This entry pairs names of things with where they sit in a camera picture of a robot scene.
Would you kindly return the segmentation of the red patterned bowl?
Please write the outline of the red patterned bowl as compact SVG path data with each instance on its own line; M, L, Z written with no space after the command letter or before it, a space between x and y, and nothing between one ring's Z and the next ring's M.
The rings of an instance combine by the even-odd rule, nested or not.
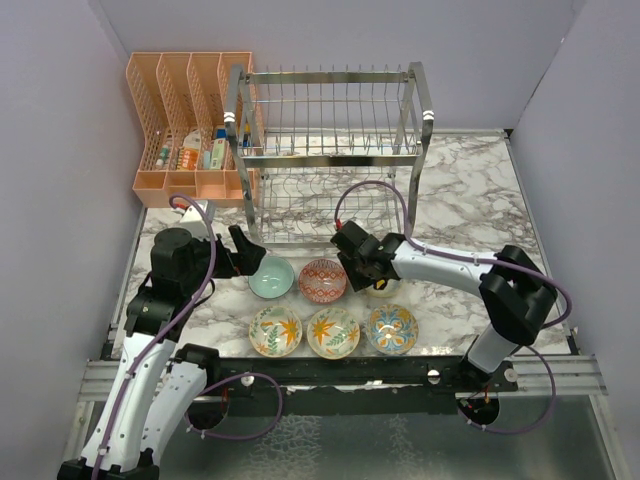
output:
M343 267L329 259L315 259L307 263L298 276L301 293L317 304L329 304L340 299L347 289L347 275Z

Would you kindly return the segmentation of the teal ribbed bowl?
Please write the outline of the teal ribbed bowl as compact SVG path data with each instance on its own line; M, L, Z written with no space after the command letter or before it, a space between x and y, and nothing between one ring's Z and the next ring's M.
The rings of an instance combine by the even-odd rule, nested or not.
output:
M291 264L281 257L267 256L257 272L248 277L250 290L260 298L271 300L285 295L293 286L295 273Z

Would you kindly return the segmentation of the yellow dotted white bowl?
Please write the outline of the yellow dotted white bowl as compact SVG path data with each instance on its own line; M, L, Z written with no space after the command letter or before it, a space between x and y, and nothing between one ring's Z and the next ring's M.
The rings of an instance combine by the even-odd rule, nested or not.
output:
M365 292L370 297L374 298L393 298L396 296L402 288L402 282L400 280L390 279L384 288L376 289L376 284L367 287Z

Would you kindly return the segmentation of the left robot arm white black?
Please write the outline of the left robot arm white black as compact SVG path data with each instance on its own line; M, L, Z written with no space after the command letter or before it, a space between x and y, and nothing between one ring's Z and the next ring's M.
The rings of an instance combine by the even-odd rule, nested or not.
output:
M184 228L158 233L151 270L126 309L118 370L101 417L79 458L60 466L61 479L156 479L169 439L198 394L220 385L219 353L176 348L202 293L215 279L257 272L265 248L229 228L198 239Z

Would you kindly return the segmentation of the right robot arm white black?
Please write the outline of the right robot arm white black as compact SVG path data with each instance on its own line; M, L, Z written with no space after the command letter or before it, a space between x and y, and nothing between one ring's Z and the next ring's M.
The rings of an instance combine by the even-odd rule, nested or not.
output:
M513 245L497 253L435 249L400 233L379 240L353 221L339 223L331 243L356 291L390 280L416 280L483 301L489 325L456 368L460 382L472 391L491 384L505 358L535 343L558 297L558 288Z

